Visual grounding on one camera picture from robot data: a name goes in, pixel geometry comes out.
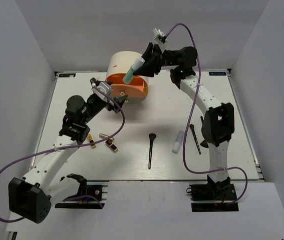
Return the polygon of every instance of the gray wall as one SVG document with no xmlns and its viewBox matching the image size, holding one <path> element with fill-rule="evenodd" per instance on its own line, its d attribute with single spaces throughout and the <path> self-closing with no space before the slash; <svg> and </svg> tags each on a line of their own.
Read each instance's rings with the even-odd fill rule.
<svg viewBox="0 0 284 240">
<path fill-rule="evenodd" d="M 275 183 L 284 207 L 283 0 L 268 2 L 232 79 L 264 176 Z"/>
<path fill-rule="evenodd" d="M 268 0 L 16 0 L 55 71 L 106 71 L 119 51 L 144 52 L 152 30 L 193 32 L 204 69 L 231 68 Z M 191 45 L 184 29 L 169 49 Z"/>
<path fill-rule="evenodd" d="M 0 0 L 0 169 L 34 151 L 54 73 L 14 0 Z M 27 163 L 0 176 L 0 216 L 7 218 L 8 182 Z M 0 223 L 0 239 L 5 224 Z"/>
</svg>

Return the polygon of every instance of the robotic arm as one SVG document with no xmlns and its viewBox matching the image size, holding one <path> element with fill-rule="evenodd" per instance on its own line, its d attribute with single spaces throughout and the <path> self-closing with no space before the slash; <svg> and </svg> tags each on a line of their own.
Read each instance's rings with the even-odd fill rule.
<svg viewBox="0 0 284 240">
<path fill-rule="evenodd" d="M 91 79 L 105 95 L 112 92 L 111 82 Z M 92 88 L 93 94 L 85 102 L 81 96 L 75 95 L 68 99 L 63 126 L 53 148 L 81 145 L 90 129 L 86 125 L 103 108 L 119 112 L 111 101 Z M 121 107 L 127 96 L 114 98 Z M 86 179 L 83 176 L 69 174 L 62 177 L 60 182 L 51 184 L 54 176 L 67 162 L 67 159 L 78 148 L 56 150 L 44 155 L 43 159 L 21 179 L 13 178 L 9 183 L 10 210 L 35 223 L 41 223 L 48 215 L 51 206 L 73 195 L 86 194 Z"/>
<path fill-rule="evenodd" d="M 196 66 L 197 50 L 192 46 L 180 50 L 165 50 L 166 36 L 156 28 L 154 39 L 158 44 L 149 43 L 142 55 L 144 64 L 133 72 L 134 76 L 153 77 L 162 67 L 176 66 L 170 70 L 170 77 L 180 90 L 194 99 L 197 88 L 197 76 L 193 71 Z M 231 135 L 234 133 L 234 107 L 231 103 L 222 103 L 204 86 L 200 86 L 197 106 L 204 115 L 201 132 L 208 142 L 210 169 L 227 168 L 227 148 Z M 230 186 L 227 171 L 209 173 L 207 176 L 208 191 L 213 199 L 225 195 Z"/>
</svg>

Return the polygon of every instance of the wall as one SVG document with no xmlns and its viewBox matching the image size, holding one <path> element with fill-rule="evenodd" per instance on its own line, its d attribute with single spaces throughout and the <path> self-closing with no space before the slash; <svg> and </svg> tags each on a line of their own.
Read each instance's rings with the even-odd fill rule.
<svg viewBox="0 0 284 240">
<path fill-rule="evenodd" d="M 284 207 L 284 1 L 268 2 L 233 67 L 232 83 L 263 174 Z"/>
<path fill-rule="evenodd" d="M 0 0 L 0 169 L 34 151 L 53 81 L 54 73 L 15 1 Z M 21 177 L 27 164 L 0 176 L 3 218 L 9 215 L 8 182 Z M 0 222 L 0 239 L 4 229 Z"/>
<path fill-rule="evenodd" d="M 267 0 L 16 0 L 55 71 L 106 71 L 119 51 L 143 53 L 152 30 L 183 22 L 203 69 L 231 68 Z M 169 49 L 191 45 L 184 29 Z"/>
</svg>

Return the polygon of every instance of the white wall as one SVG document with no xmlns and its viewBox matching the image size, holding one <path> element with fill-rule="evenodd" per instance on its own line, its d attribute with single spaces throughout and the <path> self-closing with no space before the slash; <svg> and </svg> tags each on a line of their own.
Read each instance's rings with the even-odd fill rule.
<svg viewBox="0 0 284 240">
<path fill-rule="evenodd" d="M 232 83 L 263 174 L 284 207 L 283 0 L 268 2 L 233 67 Z"/>
<path fill-rule="evenodd" d="M 0 169 L 34 151 L 54 73 L 14 0 L 0 0 Z M 0 177 L 0 216 L 7 218 L 8 183 L 19 163 Z M 0 223 L 0 239 L 5 224 Z"/>
<path fill-rule="evenodd" d="M 203 69 L 231 68 L 267 0 L 16 0 L 55 71 L 106 71 L 119 51 L 143 53 L 157 27 L 183 22 Z M 184 29 L 169 49 L 191 45 Z"/>
</svg>

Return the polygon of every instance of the purple cable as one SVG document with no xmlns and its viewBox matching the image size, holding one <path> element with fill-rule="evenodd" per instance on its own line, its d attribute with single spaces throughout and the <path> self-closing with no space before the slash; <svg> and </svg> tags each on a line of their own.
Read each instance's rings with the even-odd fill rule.
<svg viewBox="0 0 284 240">
<path fill-rule="evenodd" d="M 93 197 L 93 196 L 91 196 L 91 195 L 68 197 L 68 198 L 64 199 L 64 201 L 65 201 L 65 202 L 69 202 L 69 201 L 78 200 L 78 199 L 83 199 L 83 198 L 91 198 L 91 199 L 95 200 L 101 208 L 103 208 L 103 205 L 101 204 L 101 202 L 98 201 L 95 197 Z"/>
<path fill-rule="evenodd" d="M 196 49 L 196 46 L 195 46 L 195 42 L 194 42 L 194 38 L 192 36 L 192 33 L 190 31 L 190 29 L 183 23 L 177 23 L 176 25 L 174 25 L 169 31 L 168 33 L 165 35 L 166 37 L 168 37 L 171 32 L 177 27 L 177 26 L 183 26 L 186 28 L 186 30 L 188 31 L 188 34 L 190 35 L 191 37 L 191 40 L 192 40 L 192 43 L 193 43 L 193 47 Z M 191 112 L 190 112 L 190 115 L 188 117 L 188 120 L 187 120 L 187 125 L 186 125 L 186 129 L 185 129 L 185 134 L 184 134 L 184 139 L 183 139 L 183 163 L 184 163 L 184 166 L 186 168 L 186 170 L 188 170 L 190 173 L 193 173 L 193 174 L 209 174 L 209 173 L 214 173 L 214 172 L 219 172 L 219 171 L 224 171 L 225 169 L 223 168 L 219 168 L 219 169 L 215 169 L 215 170 L 209 170 L 209 171 L 192 171 L 186 164 L 186 156 L 185 156 L 185 152 L 186 152 L 186 137 L 187 137 L 187 132 L 188 132 L 188 128 L 190 126 L 190 123 L 191 123 L 191 118 L 192 118 L 192 115 L 193 115 L 193 111 L 194 111 L 194 108 L 195 108 L 195 105 L 196 105 L 196 100 L 197 100 L 197 95 L 198 95 L 198 91 L 199 91 L 199 88 L 200 88 L 200 82 L 201 82 L 201 65 L 200 65 L 200 60 L 199 60 L 199 57 L 197 55 L 197 63 L 198 63 L 198 81 L 197 81 L 197 88 L 196 88 L 196 91 L 195 91 L 195 96 L 194 96 L 194 99 L 193 99 L 193 105 L 192 105 L 192 108 L 191 108 Z M 233 203 L 236 203 L 237 201 L 239 201 L 243 195 L 245 194 L 246 192 L 246 189 L 247 189 L 247 183 L 248 183 L 248 178 L 247 178 L 247 174 L 246 172 L 240 168 L 240 167 L 237 167 L 237 166 L 233 166 L 233 167 L 228 167 L 227 170 L 232 170 L 232 169 L 239 169 L 241 170 L 243 173 L 244 173 L 244 176 L 245 176 L 245 186 L 244 186 L 244 190 L 242 192 L 242 194 L 234 201 L 228 203 L 229 205 L 230 204 L 233 204 Z"/>
<path fill-rule="evenodd" d="M 112 138 L 113 136 L 115 136 L 116 134 L 118 134 L 118 133 L 122 130 L 122 128 L 123 128 L 123 126 L 124 126 L 124 123 L 125 123 L 125 116 L 124 116 L 124 112 L 123 112 L 123 110 L 121 109 L 121 107 L 118 105 L 117 102 L 115 102 L 115 101 L 114 101 L 112 98 L 110 98 L 109 96 L 105 95 L 105 94 L 104 94 L 102 91 L 100 91 L 96 86 L 94 87 L 94 89 L 95 89 L 96 91 L 98 91 L 100 94 L 102 94 L 103 96 L 105 96 L 108 100 L 112 101 L 112 102 L 114 103 L 114 105 L 119 109 L 119 111 L 121 112 L 122 117 L 123 117 L 122 125 L 120 126 L 120 128 L 119 128 L 115 133 L 113 133 L 112 135 L 110 135 L 110 136 L 108 136 L 108 137 L 106 137 L 106 138 L 104 138 L 104 139 L 102 139 L 102 140 L 98 140 L 98 141 L 92 142 L 92 143 L 81 144 L 81 145 L 61 146 L 61 147 L 57 147 L 57 148 L 56 148 L 57 150 L 64 150 L 64 149 L 71 149 L 71 148 L 81 148 L 81 147 L 86 147 L 86 146 L 90 146 L 90 145 L 94 145 L 94 144 L 99 144 L 99 143 L 101 143 L 101 142 L 104 142 L 104 141 L 106 141 L 106 140 Z M 0 170 L 0 174 L 1 174 L 3 171 L 5 171 L 7 168 L 9 168 L 10 166 L 12 166 L 12 165 L 14 165 L 14 164 L 16 164 L 16 163 L 19 163 L 19 162 L 24 161 L 24 160 L 26 160 L 26 159 L 30 159 L 30 158 L 32 158 L 32 157 L 36 157 L 36 156 L 38 156 L 38 155 L 52 153 L 52 152 L 54 152 L 54 151 L 55 151 L 55 149 L 52 148 L 52 149 L 48 149 L 48 150 L 45 150 L 45 151 L 33 153 L 33 154 L 31 154 L 31 155 L 28 155 L 28 156 L 22 157 L 22 158 L 20 158 L 20 159 L 17 159 L 17 160 L 15 160 L 15 161 L 13 161 L 13 162 L 7 164 L 5 167 L 3 167 L 3 168 Z M 21 218 L 18 218 L 18 219 L 14 219 L 14 220 L 7 220 L 7 219 L 3 219 L 3 218 L 0 217 L 0 221 L 1 221 L 1 222 L 4 222 L 4 223 L 15 223 L 15 222 L 18 222 L 18 221 L 23 220 L 23 219 L 24 219 L 24 217 L 21 217 Z"/>
</svg>

